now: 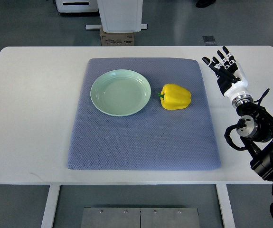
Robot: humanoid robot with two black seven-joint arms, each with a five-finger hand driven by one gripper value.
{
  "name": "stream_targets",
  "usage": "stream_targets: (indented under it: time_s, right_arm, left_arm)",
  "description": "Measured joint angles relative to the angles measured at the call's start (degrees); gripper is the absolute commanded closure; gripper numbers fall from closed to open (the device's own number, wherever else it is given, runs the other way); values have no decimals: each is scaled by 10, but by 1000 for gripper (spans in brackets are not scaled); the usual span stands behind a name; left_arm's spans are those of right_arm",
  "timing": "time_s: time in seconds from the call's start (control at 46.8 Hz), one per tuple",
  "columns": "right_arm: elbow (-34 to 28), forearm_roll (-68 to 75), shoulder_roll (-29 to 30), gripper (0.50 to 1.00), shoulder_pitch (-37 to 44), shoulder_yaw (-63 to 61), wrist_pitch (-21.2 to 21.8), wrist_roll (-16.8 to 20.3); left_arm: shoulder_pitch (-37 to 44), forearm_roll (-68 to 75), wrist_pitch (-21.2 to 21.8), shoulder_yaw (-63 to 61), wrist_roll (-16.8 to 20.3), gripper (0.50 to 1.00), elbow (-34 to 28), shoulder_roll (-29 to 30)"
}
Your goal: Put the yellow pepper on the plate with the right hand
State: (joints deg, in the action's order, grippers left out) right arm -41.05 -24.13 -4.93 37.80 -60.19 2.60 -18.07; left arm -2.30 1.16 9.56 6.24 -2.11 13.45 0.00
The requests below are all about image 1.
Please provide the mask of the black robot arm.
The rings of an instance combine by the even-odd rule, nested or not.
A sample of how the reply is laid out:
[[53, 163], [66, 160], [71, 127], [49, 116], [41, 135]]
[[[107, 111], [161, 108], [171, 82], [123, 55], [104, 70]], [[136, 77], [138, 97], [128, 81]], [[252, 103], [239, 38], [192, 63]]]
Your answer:
[[237, 151], [248, 151], [251, 169], [263, 180], [272, 182], [273, 195], [273, 117], [250, 95], [236, 96], [232, 103], [239, 121], [227, 127], [226, 142]]

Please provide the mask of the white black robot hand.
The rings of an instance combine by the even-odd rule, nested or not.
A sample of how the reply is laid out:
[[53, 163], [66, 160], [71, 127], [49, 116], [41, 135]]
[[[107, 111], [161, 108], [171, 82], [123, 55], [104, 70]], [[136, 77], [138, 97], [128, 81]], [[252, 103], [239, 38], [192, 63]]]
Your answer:
[[202, 60], [215, 73], [221, 94], [230, 100], [234, 108], [253, 102], [251, 94], [247, 91], [248, 81], [235, 57], [225, 46], [221, 51], [217, 51], [217, 55], [219, 58], [203, 57]]

